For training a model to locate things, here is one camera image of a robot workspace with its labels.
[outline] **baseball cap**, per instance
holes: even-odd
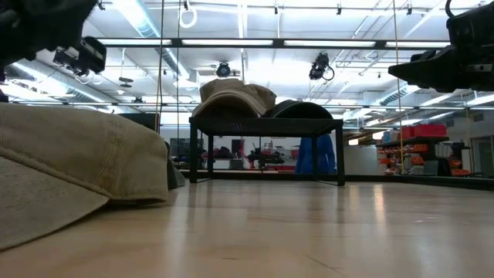
[[[262,117],[298,118],[298,119],[333,119],[326,108],[316,103],[285,100],[267,110]]]
[[[167,199],[163,139],[92,110],[0,103],[0,250],[112,200]]]
[[[193,117],[258,117],[276,102],[271,90],[235,78],[212,80],[200,91],[202,103],[192,111]]]

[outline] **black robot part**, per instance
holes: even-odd
[[[423,89],[439,93],[456,89],[494,90],[494,2],[461,15],[446,25],[450,46],[413,55],[409,63],[390,66],[388,72]]]

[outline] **cable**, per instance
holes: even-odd
[[[394,13],[394,39],[395,42],[398,41],[398,24],[396,23],[396,1],[393,0],[393,13]],[[399,51],[398,51],[398,44],[396,43],[396,64],[398,65],[400,63],[399,59]],[[396,82],[398,83],[398,92],[401,92],[400,88],[400,80],[397,78]],[[398,94],[398,107],[400,108],[399,110],[401,111],[401,94]],[[400,154],[401,154],[401,174],[404,172],[404,153],[403,153],[403,124],[401,122],[401,112],[400,112]]]
[[[445,10],[446,10],[446,15],[448,15],[450,18],[451,18],[451,17],[453,17],[453,16],[455,16],[455,15],[453,15],[453,13],[451,12],[451,1],[452,1],[452,0],[448,0],[448,1],[446,1],[446,9],[445,9]]]
[[[161,86],[161,73],[163,72],[161,67],[163,66],[163,22],[164,22],[164,0],[161,0],[161,34],[160,34],[160,62],[159,62],[159,71],[157,73],[157,89],[156,89],[156,115],[154,116],[154,129],[159,134],[160,133],[160,119],[161,119],[161,111],[163,110],[163,89]]]
[[[324,76],[322,76],[322,77],[323,77],[323,79],[324,79],[324,80],[326,80],[326,81],[331,81],[331,80],[333,80],[333,79],[334,79],[334,77],[336,76],[336,74],[334,73],[334,69],[333,69],[331,66],[329,66],[329,67],[328,67],[328,69],[330,69],[330,70],[331,70],[331,72],[333,73],[333,76],[332,76],[331,78],[329,78],[329,79],[327,79],[327,78],[326,78],[326,77],[324,77]]]

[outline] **black stand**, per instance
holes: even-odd
[[[317,169],[317,138],[336,131],[337,139],[337,185],[345,185],[343,156],[343,121],[326,119],[276,119],[276,118],[189,118],[191,124],[190,183],[198,182],[198,131],[208,135],[208,177],[213,178],[214,136],[243,137],[309,137],[312,139],[313,180],[319,181]]]

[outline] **fluorescent light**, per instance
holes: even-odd
[[[173,83],[174,86],[179,88],[199,88],[200,85],[196,82],[192,82],[189,80],[179,80]]]
[[[357,146],[358,145],[358,139],[349,140],[348,144],[350,146]]]
[[[408,48],[444,48],[450,44],[450,42],[386,42],[386,47],[395,48],[398,45]]]
[[[421,122],[423,121],[424,119],[411,119],[411,120],[402,120],[401,121],[401,125],[402,126],[408,126],[408,125],[412,125],[412,124],[416,124],[418,122]]]
[[[160,39],[135,38],[135,39],[98,39],[105,46],[160,46]],[[163,40],[164,46],[171,45],[170,39]]]
[[[112,103],[68,103],[69,105],[90,105],[90,106],[111,106],[113,105]]]
[[[359,109],[364,108],[362,105],[322,105],[322,107],[327,109]]]
[[[475,105],[480,105],[484,103],[489,103],[494,101],[494,94],[484,96],[484,97],[477,97],[474,100],[470,100],[467,105],[468,106],[475,106]]]
[[[494,107],[472,107],[470,110],[494,110]]]
[[[384,136],[384,131],[381,131],[381,132],[377,132],[375,134],[372,134],[372,139],[374,140],[380,140],[382,139]]]
[[[373,41],[316,41],[316,40],[286,40],[285,46],[322,46],[322,47],[374,47]]]
[[[182,39],[185,46],[272,46],[271,39]]]
[[[438,119],[441,119],[441,118],[446,117],[448,115],[451,115],[453,113],[454,112],[448,112],[448,113],[443,113],[443,114],[435,115],[433,117],[430,117],[429,120],[438,120]]]
[[[391,127],[343,127],[344,130],[369,130],[369,131],[389,131]]]
[[[410,110],[414,109],[413,107],[396,107],[396,106],[371,106],[369,109],[386,109],[386,110],[397,110],[397,109],[402,109],[402,110]]]
[[[421,110],[464,110],[464,107],[418,107]]]
[[[329,105],[354,105],[357,104],[356,100],[345,100],[345,99],[332,99],[328,103]]]
[[[28,105],[63,105],[61,102],[50,102],[50,101],[19,101],[19,104]]]
[[[429,105],[432,105],[432,104],[436,104],[436,103],[440,103],[442,102],[443,100],[447,100],[448,98],[452,97],[452,94],[451,93],[446,93],[445,95],[443,96],[440,96],[440,97],[435,97],[431,100],[428,100],[426,102],[424,102],[422,104],[422,106],[429,106]]]

